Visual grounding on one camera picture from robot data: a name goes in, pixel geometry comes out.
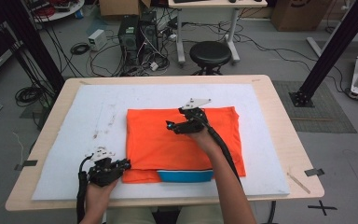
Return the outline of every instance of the round stool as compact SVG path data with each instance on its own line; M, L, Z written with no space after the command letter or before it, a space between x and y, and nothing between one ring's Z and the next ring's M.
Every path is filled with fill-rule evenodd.
M191 47L190 58L201 70L193 75L213 75L220 73L220 67L231 59L231 50L225 44L216 41L202 41Z

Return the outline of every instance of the hand-mounted device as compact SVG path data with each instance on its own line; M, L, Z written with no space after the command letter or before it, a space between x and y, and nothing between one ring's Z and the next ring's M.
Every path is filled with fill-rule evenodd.
M104 187L121 178L124 171L131 168L129 160L124 159L112 162L112 159L109 158L110 156L113 156L112 152L107 151L104 147L98 147L95 153L86 157L80 164L78 173L79 190L76 202L77 223L80 223L85 216L84 202L89 182ZM89 168L89 173L87 174L83 171L83 165L88 160L94 161L95 165Z
M177 134L180 133L199 133L204 128L207 128L208 133L211 135L212 139L217 143L218 146L222 149L223 155L225 156L231 170L234 172L234 175L240 181L238 176L237 169L235 168L234 162L229 153L228 147L220 135L214 130L213 127L209 124L209 121L206 117L205 112L199 108L201 105L206 105L211 102L211 99L193 99L179 108L179 113L185 115L186 122L174 123L172 121L167 122L167 129L172 130Z

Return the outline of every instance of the orange shirt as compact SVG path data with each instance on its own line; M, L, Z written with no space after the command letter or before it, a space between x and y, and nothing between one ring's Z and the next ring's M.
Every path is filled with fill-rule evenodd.
M245 176L234 106L205 108L211 126L225 141L239 176ZM129 109L127 114L127 159L131 169L124 183L161 182L157 170L206 170L212 165L207 155L185 134L167 129L166 120L175 123L186 118L178 109Z

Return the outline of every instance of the hand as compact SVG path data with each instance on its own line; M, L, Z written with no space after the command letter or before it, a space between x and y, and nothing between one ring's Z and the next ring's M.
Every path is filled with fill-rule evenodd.
M118 180L108 186L99 187L89 183L86 194L86 215L81 223L98 223L109 204L109 196Z
M221 151L206 127L199 133L188 133L187 136L191 137L208 156Z

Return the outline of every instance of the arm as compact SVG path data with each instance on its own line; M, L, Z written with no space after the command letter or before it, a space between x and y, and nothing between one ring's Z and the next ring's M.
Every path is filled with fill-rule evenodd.
M101 223L103 213L109 204L110 193L116 184L117 180L105 187L99 187L92 183L87 186L86 215L80 222L81 224Z
M211 161L225 223L256 223L246 195L220 146L215 143L206 128L189 136L205 151Z

